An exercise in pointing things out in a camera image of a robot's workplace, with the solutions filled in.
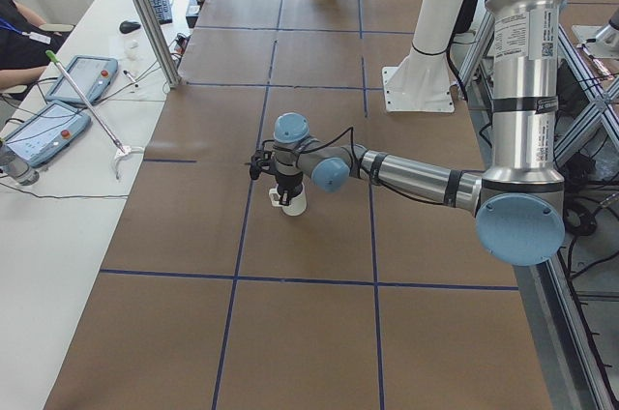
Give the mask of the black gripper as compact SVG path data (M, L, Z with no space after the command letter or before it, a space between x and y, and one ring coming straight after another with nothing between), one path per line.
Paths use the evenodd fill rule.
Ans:
M281 173L279 171L275 174L276 182L277 182L277 191L279 196L278 203L281 206L289 206L290 205L290 193L300 193L303 187L303 177L304 174L302 172L287 175Z

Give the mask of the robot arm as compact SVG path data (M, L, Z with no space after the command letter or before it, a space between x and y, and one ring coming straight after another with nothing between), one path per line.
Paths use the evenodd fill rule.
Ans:
M338 190L358 178L429 205L470 212L483 247L516 266L548 260L565 237L564 180L554 165L559 12L566 0L485 0L492 32L491 148L485 171L458 170L367 149L322 143L298 113L281 115L251 159L250 175L272 175L271 203L289 216L307 207L303 182ZM389 111L448 111L443 77L464 0L424 0L410 53L383 71Z

